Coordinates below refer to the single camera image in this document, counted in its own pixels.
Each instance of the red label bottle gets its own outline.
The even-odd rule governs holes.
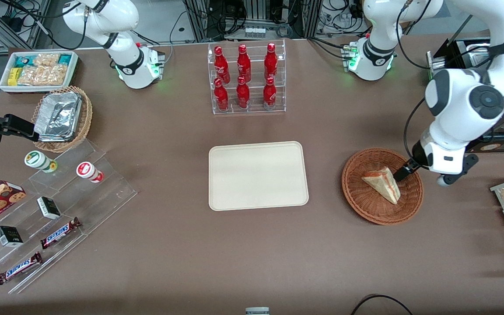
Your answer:
[[[264,59],[264,77],[269,78],[270,76],[275,77],[277,74],[277,55],[276,55],[276,44],[270,42],[268,44],[268,53],[266,54],[266,59]]]
[[[266,86],[264,86],[264,108],[272,110],[276,107],[276,87],[273,85],[273,77],[270,76],[266,79]]]
[[[242,109],[248,109],[248,106],[250,106],[250,88],[248,88],[244,76],[238,77],[236,94],[238,95],[238,106]]]
[[[223,82],[220,78],[215,78],[214,82],[215,89],[213,93],[215,95],[215,100],[220,111],[228,111],[228,94],[227,90],[223,87]]]
[[[220,46],[214,48],[215,51],[215,71],[217,77],[223,80],[224,84],[228,84],[231,81],[231,76],[228,74],[228,62],[223,56],[223,50]]]
[[[246,82],[252,80],[252,66],[250,66],[250,56],[246,52],[246,45],[238,45],[238,60],[236,60],[238,65],[238,75],[244,76]]]

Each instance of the clear acrylic shelf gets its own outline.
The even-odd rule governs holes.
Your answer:
[[[266,57],[268,43],[276,44],[277,55],[277,74],[274,77],[274,84],[277,89],[276,105],[273,110],[264,109],[264,86],[266,78],[264,77],[264,58]],[[215,72],[215,54],[213,49],[215,46],[223,48],[223,55],[228,61],[228,73],[231,76],[231,81],[224,85],[228,93],[228,111],[222,112],[219,110],[215,101],[214,95],[214,80],[217,77]],[[234,42],[217,42],[208,45],[207,65],[210,77],[211,104],[214,114],[246,114],[246,113],[271,113],[285,112],[287,109],[286,98],[286,52],[284,40],[271,41],[250,41],[246,42],[246,50],[250,56],[252,64],[252,80],[248,82],[250,88],[250,107],[242,109],[238,106],[238,98],[236,95],[236,86],[238,78],[238,68],[236,60],[238,59],[238,45]]]
[[[58,169],[55,172],[46,174],[38,171],[24,182],[22,187],[27,197],[16,208],[0,215],[0,225],[16,227],[24,242],[16,248],[4,247],[0,243],[0,273],[29,259],[36,252],[40,252],[44,262],[5,283],[3,286],[8,288],[8,293],[23,291],[137,194],[104,155],[102,150],[84,140],[79,146],[56,158]],[[83,161],[92,162],[104,173],[100,183],[95,184],[77,176],[76,167]],[[54,199],[62,213],[59,219],[51,220],[42,215],[36,202],[40,196]],[[78,217],[82,225],[42,250],[40,240],[74,217]]]

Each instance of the small black box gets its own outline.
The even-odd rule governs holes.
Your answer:
[[[36,200],[38,202],[38,207],[40,208],[40,211],[42,211],[42,215],[47,217],[48,219],[58,219],[60,215],[60,210],[58,210],[58,207],[56,206],[56,203],[48,198],[48,197],[40,197]]]
[[[6,247],[19,247],[22,245],[21,236],[15,227],[0,226],[0,242]]]

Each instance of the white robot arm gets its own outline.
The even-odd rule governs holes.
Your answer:
[[[350,43],[348,57],[352,59],[348,63],[348,71],[368,81],[382,78],[390,68],[398,36],[402,36],[402,27],[396,23],[400,10],[402,13],[399,22],[412,22],[420,17],[432,18],[442,7],[442,2],[443,0],[366,0],[363,12],[372,23],[372,31],[369,38]]]
[[[441,70],[426,88],[425,100],[435,119],[414,146],[413,160],[446,175],[467,172],[466,146],[504,114],[504,0],[457,0],[455,4],[487,24],[492,60],[486,69]],[[409,168],[410,161],[396,172],[396,180],[412,173]],[[450,184],[444,177],[439,183]]]
[[[127,32],[137,27],[140,16],[130,0],[83,0],[63,16],[74,32],[85,34],[106,49],[116,63],[120,78],[130,88],[145,88],[162,78],[164,56],[155,50],[138,47]],[[64,4],[66,12],[77,1]]]

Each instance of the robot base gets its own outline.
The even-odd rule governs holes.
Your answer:
[[[350,42],[349,46],[342,48],[342,57],[348,58],[348,60],[343,61],[343,68],[346,72],[353,72],[363,80],[375,81],[382,78],[390,70],[394,56],[390,57],[388,64],[373,65],[372,61],[363,52],[363,44],[366,40],[366,38],[361,38],[357,42]]]
[[[140,50],[143,52],[144,62],[137,68],[134,74],[123,74],[116,67],[120,79],[130,88],[145,88],[156,80],[162,79],[165,67],[164,54],[159,55],[156,50],[148,47],[140,47]]]

